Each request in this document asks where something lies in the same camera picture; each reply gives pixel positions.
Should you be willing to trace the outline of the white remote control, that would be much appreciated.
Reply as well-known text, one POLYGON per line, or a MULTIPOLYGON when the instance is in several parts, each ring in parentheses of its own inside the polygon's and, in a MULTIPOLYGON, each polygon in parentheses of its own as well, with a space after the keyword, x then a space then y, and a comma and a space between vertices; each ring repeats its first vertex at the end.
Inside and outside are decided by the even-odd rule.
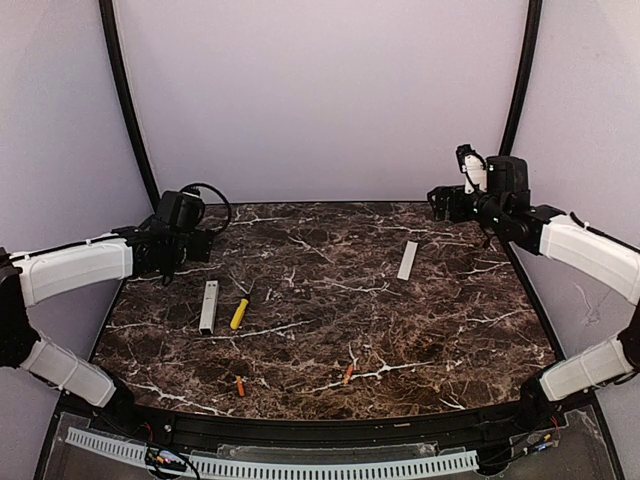
POLYGON ((218 303, 218 292, 219 282, 217 280, 210 280, 206 282, 199 319, 199 332, 202 335, 211 335, 213 333, 218 303))

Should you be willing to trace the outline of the white battery cover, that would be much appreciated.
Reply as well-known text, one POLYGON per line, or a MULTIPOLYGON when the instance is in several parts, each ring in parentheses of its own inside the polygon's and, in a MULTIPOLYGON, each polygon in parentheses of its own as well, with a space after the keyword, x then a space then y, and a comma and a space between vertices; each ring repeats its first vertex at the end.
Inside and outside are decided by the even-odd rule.
POLYGON ((409 280, 417 250, 418 250, 417 242, 408 241, 406 243, 406 246, 402 255, 402 259, 399 265, 397 279, 400 279, 403 281, 409 280))

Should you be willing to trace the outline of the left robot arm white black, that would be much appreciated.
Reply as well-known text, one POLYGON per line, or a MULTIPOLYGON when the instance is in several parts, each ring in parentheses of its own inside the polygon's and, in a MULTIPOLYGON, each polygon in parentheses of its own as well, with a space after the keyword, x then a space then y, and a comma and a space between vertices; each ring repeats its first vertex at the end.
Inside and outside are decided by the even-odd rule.
POLYGON ((170 284, 186 261, 206 262, 216 231, 202 229, 199 185, 162 194, 139 226, 50 249, 1 253, 1 364, 22 369, 99 409, 132 403, 128 387, 37 331, 27 310, 89 285, 159 274, 170 284))

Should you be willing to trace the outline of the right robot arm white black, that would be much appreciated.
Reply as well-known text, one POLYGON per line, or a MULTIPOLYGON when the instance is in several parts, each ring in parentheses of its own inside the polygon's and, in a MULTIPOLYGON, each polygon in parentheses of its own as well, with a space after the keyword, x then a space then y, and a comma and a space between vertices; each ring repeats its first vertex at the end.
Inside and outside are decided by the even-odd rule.
MULTIPOLYGON (((633 306, 639 304, 639 250, 550 205, 534 206, 525 160, 482 158, 469 146, 457 152, 465 181, 428 194, 436 220, 477 222, 499 240, 558 261, 600 281, 633 306)), ((525 396, 549 403, 639 371, 639 316, 626 328, 562 360, 529 381, 525 396)))

